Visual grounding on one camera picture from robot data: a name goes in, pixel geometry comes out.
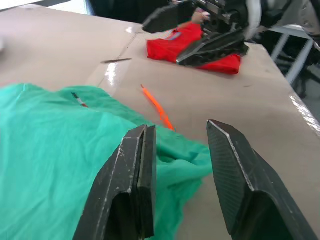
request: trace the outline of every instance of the orange marker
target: orange marker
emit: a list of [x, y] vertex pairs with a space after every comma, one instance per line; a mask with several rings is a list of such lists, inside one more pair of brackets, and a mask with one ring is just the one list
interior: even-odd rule
[[144, 86], [142, 86], [142, 91], [143, 93], [146, 95], [146, 97], [153, 103], [153, 105], [155, 106], [156, 110], [158, 111], [161, 120], [163, 121], [163, 124], [168, 128], [171, 129], [172, 131], [175, 132], [175, 128], [172, 126], [168, 115], [165, 113], [164, 109], [162, 108], [162, 106], [160, 105], [160, 103], [157, 102], [157, 100], [154, 98], [154, 96], [151, 95], [151, 93], [144, 88]]

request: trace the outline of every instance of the red cloth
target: red cloth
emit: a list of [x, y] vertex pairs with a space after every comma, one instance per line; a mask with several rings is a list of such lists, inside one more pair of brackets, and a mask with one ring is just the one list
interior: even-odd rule
[[[166, 39], [148, 40], [146, 42], [148, 58], [176, 63], [179, 53], [192, 42], [201, 39], [202, 33], [199, 24], [190, 23], [185, 27], [178, 27]], [[241, 57], [232, 54], [198, 68], [233, 75], [239, 73], [240, 65]]]

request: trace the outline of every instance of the beige table surface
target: beige table surface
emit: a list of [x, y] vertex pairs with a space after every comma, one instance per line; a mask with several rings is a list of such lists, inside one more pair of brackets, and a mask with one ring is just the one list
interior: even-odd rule
[[[307, 124], [313, 119], [307, 118], [307, 109], [266, 50], [249, 45], [240, 73], [227, 76], [147, 59], [146, 39], [156, 36], [128, 33], [130, 27], [135, 25], [45, 8], [2, 12], [0, 35], [9, 42], [0, 55], [0, 85], [29, 82], [49, 90], [99, 86], [161, 124], [141, 91], [143, 84], [177, 132], [190, 139], [207, 143], [208, 119], [232, 125], [278, 172], [320, 237], [319, 135]], [[120, 57], [132, 60], [100, 64]], [[231, 239], [213, 176], [187, 203], [177, 238]]]

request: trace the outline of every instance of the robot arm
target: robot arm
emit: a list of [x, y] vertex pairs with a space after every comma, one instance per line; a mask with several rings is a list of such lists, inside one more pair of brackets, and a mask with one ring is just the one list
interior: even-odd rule
[[164, 32], [188, 22], [197, 8], [209, 13], [202, 39], [176, 59], [183, 66], [201, 66], [230, 54], [247, 52], [245, 40], [274, 26], [298, 24], [320, 44], [320, 0], [187, 0], [154, 12], [143, 24], [149, 33]]

